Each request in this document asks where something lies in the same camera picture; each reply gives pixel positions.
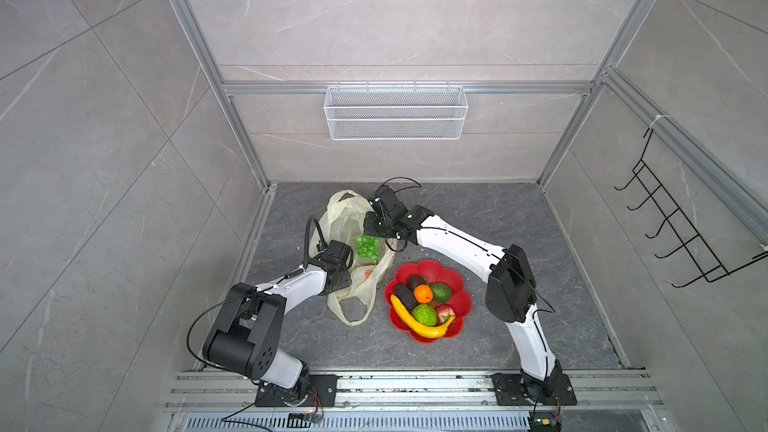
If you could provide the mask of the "green fake grapes bunch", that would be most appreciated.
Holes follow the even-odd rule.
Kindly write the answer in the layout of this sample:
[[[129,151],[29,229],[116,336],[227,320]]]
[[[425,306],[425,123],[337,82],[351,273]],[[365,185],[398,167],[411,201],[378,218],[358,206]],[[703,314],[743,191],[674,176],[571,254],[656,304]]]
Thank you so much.
[[[381,260],[382,242],[380,237],[361,234],[356,238],[355,248],[361,260],[378,263]]]

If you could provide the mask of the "cream plastic bag fruit print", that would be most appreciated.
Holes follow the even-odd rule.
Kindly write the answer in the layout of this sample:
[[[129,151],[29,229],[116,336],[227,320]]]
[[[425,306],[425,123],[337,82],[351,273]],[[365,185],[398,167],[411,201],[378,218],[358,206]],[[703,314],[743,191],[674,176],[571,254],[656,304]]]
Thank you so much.
[[[368,199],[353,190],[341,190],[328,201],[326,211],[310,225],[312,259],[341,250],[341,277],[331,280],[326,293],[328,308],[347,326],[365,323],[375,305],[380,280],[394,263],[392,239],[364,231],[366,214],[373,210]]]

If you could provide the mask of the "dark brown fake fruit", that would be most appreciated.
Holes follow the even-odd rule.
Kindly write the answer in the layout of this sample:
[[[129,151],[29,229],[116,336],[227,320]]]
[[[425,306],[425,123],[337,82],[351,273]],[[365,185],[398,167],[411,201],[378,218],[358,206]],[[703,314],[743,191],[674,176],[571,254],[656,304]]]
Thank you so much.
[[[415,291],[418,287],[428,284],[429,282],[423,276],[416,274],[409,276],[405,282],[405,285],[411,291]]]

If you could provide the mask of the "orange fake fruit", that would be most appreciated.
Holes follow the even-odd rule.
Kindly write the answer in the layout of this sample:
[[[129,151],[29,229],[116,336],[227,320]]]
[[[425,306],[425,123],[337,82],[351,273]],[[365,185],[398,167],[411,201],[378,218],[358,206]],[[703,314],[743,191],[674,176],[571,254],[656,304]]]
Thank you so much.
[[[413,295],[418,303],[429,304],[434,300],[434,295],[429,285],[422,285],[413,291]]]

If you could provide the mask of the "dark green fake avocado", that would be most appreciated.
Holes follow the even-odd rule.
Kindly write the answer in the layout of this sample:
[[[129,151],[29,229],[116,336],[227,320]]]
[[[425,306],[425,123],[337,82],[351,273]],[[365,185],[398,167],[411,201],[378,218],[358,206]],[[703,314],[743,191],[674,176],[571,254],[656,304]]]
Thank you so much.
[[[453,296],[452,289],[444,283],[432,283],[429,287],[432,292],[433,301],[436,303],[447,303]]]

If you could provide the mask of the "light green fake fruit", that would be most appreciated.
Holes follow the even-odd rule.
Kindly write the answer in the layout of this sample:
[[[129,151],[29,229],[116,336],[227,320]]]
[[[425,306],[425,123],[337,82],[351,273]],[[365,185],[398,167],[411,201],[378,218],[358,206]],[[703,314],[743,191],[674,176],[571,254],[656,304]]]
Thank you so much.
[[[434,307],[428,304],[419,304],[412,311],[411,315],[420,324],[427,327],[434,327],[438,324],[438,314]]]

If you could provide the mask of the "red flower-shaped plastic plate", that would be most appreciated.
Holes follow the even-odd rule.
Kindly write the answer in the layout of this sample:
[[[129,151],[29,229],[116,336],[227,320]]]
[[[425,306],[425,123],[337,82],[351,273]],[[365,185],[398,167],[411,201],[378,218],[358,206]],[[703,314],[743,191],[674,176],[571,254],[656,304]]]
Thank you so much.
[[[401,266],[385,299],[392,325],[424,344],[459,335],[472,311],[460,274],[433,260]]]

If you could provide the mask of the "red fake strawberry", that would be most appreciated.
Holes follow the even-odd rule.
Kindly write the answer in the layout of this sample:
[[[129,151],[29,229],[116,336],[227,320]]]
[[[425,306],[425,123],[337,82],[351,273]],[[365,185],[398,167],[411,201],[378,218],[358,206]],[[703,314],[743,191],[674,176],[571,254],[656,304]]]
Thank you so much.
[[[436,314],[437,314],[439,325],[443,325],[444,323],[449,321],[452,317],[456,316],[454,309],[447,304],[440,304],[436,308]]]

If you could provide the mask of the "yellow fake banana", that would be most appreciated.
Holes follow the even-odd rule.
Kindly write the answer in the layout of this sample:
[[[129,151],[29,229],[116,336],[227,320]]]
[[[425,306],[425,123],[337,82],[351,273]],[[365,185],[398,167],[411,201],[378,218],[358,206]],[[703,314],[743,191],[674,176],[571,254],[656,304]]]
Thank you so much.
[[[391,305],[394,308],[397,316],[405,323],[413,332],[418,336],[426,339],[438,339],[444,337],[448,332],[448,328],[454,322],[455,317],[450,316],[448,320],[440,326],[426,326],[418,322],[405,308],[400,299],[395,296],[390,296]]]

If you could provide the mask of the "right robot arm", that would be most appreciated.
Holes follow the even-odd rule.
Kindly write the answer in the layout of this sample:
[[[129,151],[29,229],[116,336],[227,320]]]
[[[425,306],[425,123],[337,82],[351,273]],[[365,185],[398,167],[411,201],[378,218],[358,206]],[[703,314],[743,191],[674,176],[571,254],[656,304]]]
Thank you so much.
[[[372,210],[363,225],[366,234],[437,251],[486,284],[486,307],[509,330],[526,394],[535,404],[553,399],[564,374],[540,323],[537,300],[541,295],[524,250],[478,239],[425,207],[409,208],[388,185],[379,186],[369,204]]]

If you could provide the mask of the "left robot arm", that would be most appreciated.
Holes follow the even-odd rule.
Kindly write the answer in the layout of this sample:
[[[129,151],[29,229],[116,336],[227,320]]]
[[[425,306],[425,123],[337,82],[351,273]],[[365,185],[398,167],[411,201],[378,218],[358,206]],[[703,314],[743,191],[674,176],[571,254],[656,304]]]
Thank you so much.
[[[310,393],[310,375],[305,362],[279,348],[284,316],[312,297],[350,286],[352,263],[352,248],[332,241],[278,279],[234,285],[219,306],[202,358],[266,384],[289,405],[300,404]]]

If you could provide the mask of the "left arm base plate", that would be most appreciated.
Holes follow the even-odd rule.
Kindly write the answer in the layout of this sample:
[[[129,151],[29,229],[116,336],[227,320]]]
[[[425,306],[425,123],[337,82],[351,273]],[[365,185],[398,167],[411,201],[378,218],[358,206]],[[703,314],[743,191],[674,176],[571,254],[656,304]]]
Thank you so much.
[[[339,377],[333,374],[310,374],[299,378],[292,388],[264,383],[259,387],[256,407],[314,407],[335,404]]]

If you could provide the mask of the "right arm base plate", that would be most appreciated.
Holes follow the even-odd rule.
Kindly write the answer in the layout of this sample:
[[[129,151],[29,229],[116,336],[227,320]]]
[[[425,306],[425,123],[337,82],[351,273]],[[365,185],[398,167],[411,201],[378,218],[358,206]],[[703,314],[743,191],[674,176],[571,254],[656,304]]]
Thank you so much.
[[[570,378],[559,369],[544,381],[525,373],[495,373],[490,378],[499,406],[573,406],[578,403]]]

